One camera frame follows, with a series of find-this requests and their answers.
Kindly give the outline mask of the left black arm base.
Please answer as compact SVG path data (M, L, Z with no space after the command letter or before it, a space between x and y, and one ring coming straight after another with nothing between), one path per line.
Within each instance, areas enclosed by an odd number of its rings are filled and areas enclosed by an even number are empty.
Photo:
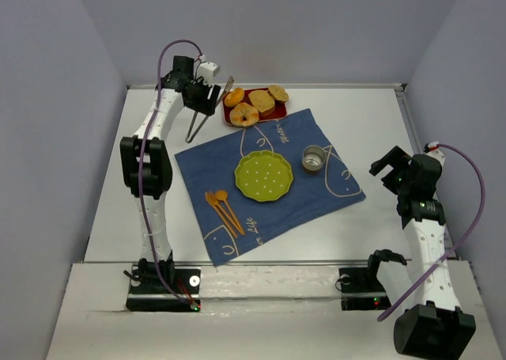
M130 280L125 307L131 312L144 313L198 313L201 309L199 296L201 269L199 267L176 268L170 288L171 294L160 282L157 274L153 279Z

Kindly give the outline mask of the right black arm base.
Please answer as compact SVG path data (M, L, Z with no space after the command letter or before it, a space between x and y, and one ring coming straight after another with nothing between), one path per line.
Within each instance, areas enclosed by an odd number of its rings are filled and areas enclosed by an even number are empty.
M341 267L334 286L343 311L380 311L391 306L385 289L366 267Z

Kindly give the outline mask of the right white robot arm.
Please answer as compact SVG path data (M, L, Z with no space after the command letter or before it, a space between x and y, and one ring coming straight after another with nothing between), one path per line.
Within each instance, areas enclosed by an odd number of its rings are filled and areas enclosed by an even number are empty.
M446 217L435 197L444 161L436 143L413 156L396 146L369 170L375 176L391 167L382 182L397 198L411 253L410 261L391 250L370 256L368 272L391 303L377 320L393 318L397 353L421 359L460 358L476 331L475 319L463 312L448 270L452 252L444 243Z

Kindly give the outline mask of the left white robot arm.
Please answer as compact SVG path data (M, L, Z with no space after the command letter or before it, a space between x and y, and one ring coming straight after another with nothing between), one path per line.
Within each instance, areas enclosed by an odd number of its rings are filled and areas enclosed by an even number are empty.
M120 140L123 182L137 203L142 233L142 254L138 261L138 282L173 282L175 267L165 218L166 194L172 186L173 171L165 139L182 110L212 116L221 87L214 83L220 67L199 59L175 56L172 69L159 77L154 100L141 126Z

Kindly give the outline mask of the metal tongs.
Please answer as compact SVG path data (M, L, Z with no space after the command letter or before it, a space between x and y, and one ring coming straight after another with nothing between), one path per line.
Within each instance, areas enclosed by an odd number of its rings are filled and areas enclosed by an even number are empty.
M234 77L229 76L227 82L225 83L225 87L222 89L220 96L217 98L217 103L216 103L214 109L217 109L218 105L224 100L225 95L231 91L232 86L234 85L234 82L235 82ZM192 117L189 129L187 132L187 136L185 138L186 143L193 142L196 135L199 133L199 131L202 129L202 127L204 126L204 124L206 123L206 121L210 117L210 116L204 116L202 121L199 123L199 125L197 127L194 127L196 119L197 119L197 115L198 115L198 112L195 112Z

